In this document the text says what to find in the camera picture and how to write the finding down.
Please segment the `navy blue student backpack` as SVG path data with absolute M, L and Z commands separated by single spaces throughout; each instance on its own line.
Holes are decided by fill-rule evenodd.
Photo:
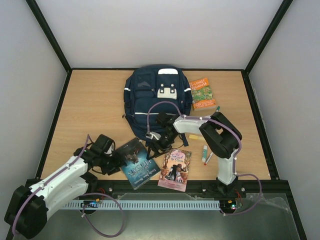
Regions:
M 151 142 L 147 132 L 162 134 L 156 123 L 159 113 L 189 115 L 193 99 L 183 71 L 173 65 L 147 65 L 136 69 L 126 80 L 123 92 L 124 117 L 134 135 Z

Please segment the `red capped white marker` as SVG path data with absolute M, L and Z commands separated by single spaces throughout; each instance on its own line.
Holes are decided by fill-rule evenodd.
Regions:
M 213 152 L 211 152 L 210 154 L 209 154 L 209 156 L 207 157 L 207 159 L 205 160 L 205 162 L 204 162 L 204 166 L 206 166 L 207 164 L 208 164 L 208 162 L 210 161 L 210 159 L 212 158 L 212 156 L 213 156 Z

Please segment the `green white glue stick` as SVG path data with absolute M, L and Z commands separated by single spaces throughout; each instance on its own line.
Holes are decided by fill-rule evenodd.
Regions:
M 202 149 L 202 156 L 201 156 L 201 160 L 202 162 L 205 162 L 207 159 L 207 154 L 208 154 L 208 146 L 204 145 L 203 149 Z

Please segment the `orange Treehouse book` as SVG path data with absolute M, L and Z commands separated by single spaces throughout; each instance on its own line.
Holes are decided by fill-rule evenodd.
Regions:
M 194 111 L 215 109 L 216 99 L 210 87 L 208 78 L 201 78 L 189 82 L 192 96 L 192 107 Z

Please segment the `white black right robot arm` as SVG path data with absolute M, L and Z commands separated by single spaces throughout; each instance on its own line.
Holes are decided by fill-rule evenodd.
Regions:
M 178 135 L 185 133 L 202 135 L 218 159 L 217 183 L 213 190 L 224 198 L 235 195 L 238 184 L 236 158 L 242 148 L 242 135 L 221 112 L 204 117 L 169 115 L 160 112 L 155 122 L 164 129 L 164 132 L 147 130 L 146 137 L 150 139 L 147 147 L 148 159 L 169 152 Z

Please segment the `pink Taming of Shrew book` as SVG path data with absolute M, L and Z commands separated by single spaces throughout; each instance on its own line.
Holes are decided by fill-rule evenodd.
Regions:
M 191 157 L 192 153 L 190 151 L 181 149 L 173 149 L 166 153 L 157 185 L 162 188 L 185 192 Z

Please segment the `yellow highlighter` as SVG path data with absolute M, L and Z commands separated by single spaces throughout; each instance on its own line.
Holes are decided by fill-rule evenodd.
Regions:
M 195 134 L 190 134 L 189 138 L 192 139 L 192 140 L 201 140 L 201 141 L 205 140 L 203 136 L 195 135 Z

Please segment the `dark blue Wuthering Heights book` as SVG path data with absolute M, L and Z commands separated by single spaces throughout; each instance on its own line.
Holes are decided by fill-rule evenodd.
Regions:
M 121 170 L 134 190 L 137 190 L 160 172 L 154 159 L 147 159 L 147 149 L 134 138 L 116 149 L 123 162 Z

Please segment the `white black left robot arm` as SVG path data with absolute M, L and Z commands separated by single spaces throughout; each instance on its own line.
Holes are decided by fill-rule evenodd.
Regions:
M 84 146 L 48 177 L 30 186 L 19 186 L 4 216 L 12 234 L 32 239 L 65 204 L 80 196 L 95 195 L 98 178 L 90 171 L 99 167 L 103 175 L 118 172 L 121 162 L 115 148 L 115 141 L 103 134 L 96 141 L 88 136 Z

